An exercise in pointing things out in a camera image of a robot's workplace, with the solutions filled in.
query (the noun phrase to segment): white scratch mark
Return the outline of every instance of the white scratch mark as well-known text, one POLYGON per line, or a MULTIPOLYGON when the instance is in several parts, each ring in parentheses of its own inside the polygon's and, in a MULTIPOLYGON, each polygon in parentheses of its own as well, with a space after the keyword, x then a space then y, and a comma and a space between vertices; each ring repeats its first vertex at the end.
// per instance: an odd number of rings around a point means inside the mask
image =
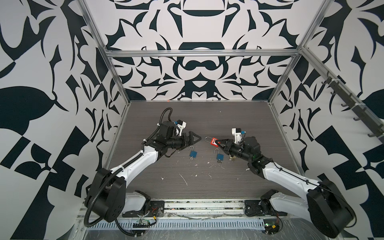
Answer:
MULTIPOLYGON (((179 174, 180 176, 181 176, 181 174, 179 174)), ((183 178, 183 176, 181 176, 182 178, 183 178)), ((184 180, 184 182, 185 182, 185 184, 188 186, 188 183, 187 183, 187 181, 183 178, 183 180, 184 180)))

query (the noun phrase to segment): blue padlock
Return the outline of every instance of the blue padlock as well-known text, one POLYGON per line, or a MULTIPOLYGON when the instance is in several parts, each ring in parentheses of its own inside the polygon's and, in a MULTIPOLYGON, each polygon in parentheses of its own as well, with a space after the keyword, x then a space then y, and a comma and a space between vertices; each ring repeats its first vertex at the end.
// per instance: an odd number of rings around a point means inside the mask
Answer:
POLYGON ((221 161, 224 160, 224 155, 223 155, 223 154, 220 154, 220 149, 218 149, 218 148, 216 148, 216 149, 214 150, 214 153, 216 152, 216 150, 218 151, 217 156, 216 156, 217 162, 218 162, 218 163, 221 163, 221 161))
POLYGON ((193 151, 193 149, 194 149, 193 146, 189 146, 188 151, 189 151, 190 147, 192 147, 192 151, 189 154, 189 156, 190 156, 189 160, 193 160, 193 158, 197 156, 197 152, 193 151))

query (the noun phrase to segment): black and white patterned wall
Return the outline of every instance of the black and white patterned wall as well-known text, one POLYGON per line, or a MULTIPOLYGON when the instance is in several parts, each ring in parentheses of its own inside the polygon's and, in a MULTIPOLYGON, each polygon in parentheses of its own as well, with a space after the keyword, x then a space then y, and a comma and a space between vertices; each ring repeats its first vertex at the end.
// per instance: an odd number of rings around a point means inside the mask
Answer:
POLYGON ((76 1, 0 3, 1 239, 65 239, 125 102, 76 1))
MULTIPOLYGON (((336 0, 310 43, 310 50, 382 119, 383 4, 336 0)), ((279 121, 305 175, 336 183, 356 212, 357 224, 343 235, 384 237, 384 145, 368 137, 370 130, 353 120, 356 115, 322 81, 301 57, 274 102, 279 121)))
MULTIPOLYGON (((111 50, 296 48, 322 0, 87 0, 111 50)), ((269 98, 288 57, 120 58, 132 100, 269 98)))

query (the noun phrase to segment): robotic arm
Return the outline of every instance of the robotic arm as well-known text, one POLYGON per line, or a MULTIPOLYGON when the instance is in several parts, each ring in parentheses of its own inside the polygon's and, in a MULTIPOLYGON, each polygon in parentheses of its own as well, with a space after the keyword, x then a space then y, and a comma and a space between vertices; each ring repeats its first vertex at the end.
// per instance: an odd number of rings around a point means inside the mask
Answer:
POLYGON ((143 140, 141 150, 133 157, 111 170, 102 168, 96 173, 84 203, 88 208, 84 216, 86 227, 91 227, 102 219, 112 222, 121 212, 139 211, 144 215, 151 198, 140 191, 126 194, 126 187, 140 172, 162 156, 170 157, 176 150, 183 150, 201 140, 201 137, 192 131, 188 136, 182 133, 186 123, 181 120, 172 122, 171 113, 172 108, 163 111, 157 129, 148 140, 143 140), (168 110, 168 121, 163 122, 162 118, 168 110), (169 148, 175 151, 168 156, 166 153, 169 148), (100 217, 89 223, 91 212, 100 217))
POLYGON ((255 137, 242 138, 245 132, 239 128, 232 129, 232 134, 235 141, 216 140, 218 147, 231 157, 246 160, 254 174, 278 183, 299 196, 270 190, 261 197, 258 206, 249 206, 250 210, 256 210, 261 215, 276 215, 277 212, 293 214, 312 222, 321 233, 331 238, 335 238, 356 217, 333 182, 327 179, 318 182, 285 169, 261 153, 255 137))

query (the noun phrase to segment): wood grain surface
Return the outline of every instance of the wood grain surface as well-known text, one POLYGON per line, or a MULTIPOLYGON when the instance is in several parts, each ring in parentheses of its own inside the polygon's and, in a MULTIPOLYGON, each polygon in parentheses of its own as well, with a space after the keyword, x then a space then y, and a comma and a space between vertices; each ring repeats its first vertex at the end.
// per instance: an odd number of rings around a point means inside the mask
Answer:
POLYGON ((296 172, 265 102, 132 102, 110 167, 121 164, 140 150, 142 140, 156 129, 167 107, 173 108, 172 121, 185 121, 186 133, 193 131, 202 137, 194 145, 197 157, 189 160, 187 149, 176 151, 171 158, 162 157, 142 171, 127 192, 140 190, 153 199, 254 198, 270 189, 293 194, 246 170, 247 162, 242 159, 230 161, 229 156, 224 155, 223 163, 219 164, 215 147, 204 141, 206 136, 233 138, 231 129, 240 127, 247 136, 256 137, 265 156, 296 172))

